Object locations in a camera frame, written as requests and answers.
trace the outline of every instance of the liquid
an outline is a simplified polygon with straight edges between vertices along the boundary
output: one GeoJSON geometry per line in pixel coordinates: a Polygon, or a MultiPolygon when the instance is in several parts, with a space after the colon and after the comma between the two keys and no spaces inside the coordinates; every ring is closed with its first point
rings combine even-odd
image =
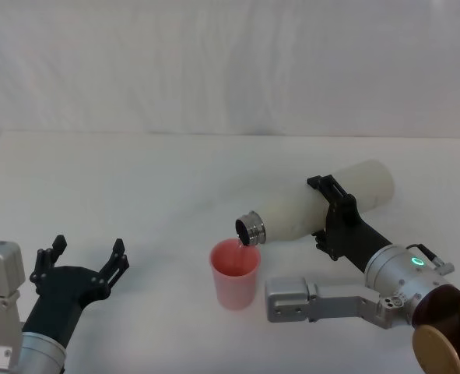
{"type": "Polygon", "coordinates": [[[238,240],[238,247],[235,249],[234,254],[233,268],[231,269],[231,274],[228,274],[231,277],[241,277],[247,273],[244,268],[245,249],[245,245],[241,242],[241,240],[238,240]]]}

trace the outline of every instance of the white cloth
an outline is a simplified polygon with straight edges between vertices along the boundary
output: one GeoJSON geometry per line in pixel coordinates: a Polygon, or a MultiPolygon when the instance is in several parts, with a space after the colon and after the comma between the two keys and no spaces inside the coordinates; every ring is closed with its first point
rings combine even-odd
{"type": "Polygon", "coordinates": [[[460,137],[460,0],[0,0],[0,128],[460,137]]]}

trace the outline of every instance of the wooden disc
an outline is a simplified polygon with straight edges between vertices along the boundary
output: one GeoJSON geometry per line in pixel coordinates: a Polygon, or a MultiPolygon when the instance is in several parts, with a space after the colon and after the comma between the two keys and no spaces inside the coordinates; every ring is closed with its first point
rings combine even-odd
{"type": "Polygon", "coordinates": [[[460,374],[460,359],[445,335],[435,327],[419,326],[413,333],[413,350],[426,374],[460,374]]]}

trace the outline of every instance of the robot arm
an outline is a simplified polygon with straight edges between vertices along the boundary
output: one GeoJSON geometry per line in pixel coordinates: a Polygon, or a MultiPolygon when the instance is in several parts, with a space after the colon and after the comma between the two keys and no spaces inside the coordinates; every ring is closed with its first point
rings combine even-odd
{"type": "Polygon", "coordinates": [[[121,239],[99,272],[55,267],[66,246],[59,235],[52,248],[38,251],[30,280],[40,297],[21,331],[16,299],[24,282],[22,256],[17,244],[0,242],[0,373],[63,373],[65,348],[84,308],[108,298],[129,267],[121,239]]]}
{"type": "Polygon", "coordinates": [[[423,245],[436,267],[393,245],[364,222],[354,196],[331,176],[307,180],[328,201],[325,229],[316,231],[317,248],[333,260],[345,256],[364,272],[365,286],[323,286],[304,278],[266,282],[271,322],[357,316],[388,329],[397,321],[415,327],[413,349],[427,374],[460,373],[460,290],[444,275],[454,271],[423,245]]]}

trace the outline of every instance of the black bracket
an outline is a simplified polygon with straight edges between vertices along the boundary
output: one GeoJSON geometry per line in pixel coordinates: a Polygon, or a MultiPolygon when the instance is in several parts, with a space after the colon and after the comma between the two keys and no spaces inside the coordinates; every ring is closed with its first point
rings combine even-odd
{"type": "Polygon", "coordinates": [[[309,178],[307,184],[318,190],[330,204],[325,229],[312,234],[316,248],[334,261],[345,256],[364,271],[372,255],[390,245],[390,241],[363,221],[356,198],[347,193],[332,175],[309,178]]]}
{"type": "Polygon", "coordinates": [[[30,281],[40,296],[23,331],[40,333],[67,346],[79,317],[90,303],[104,300],[129,268],[122,239],[117,239],[107,263],[98,272],[79,266],[55,267],[67,242],[57,236],[52,248],[37,251],[30,281]]]}

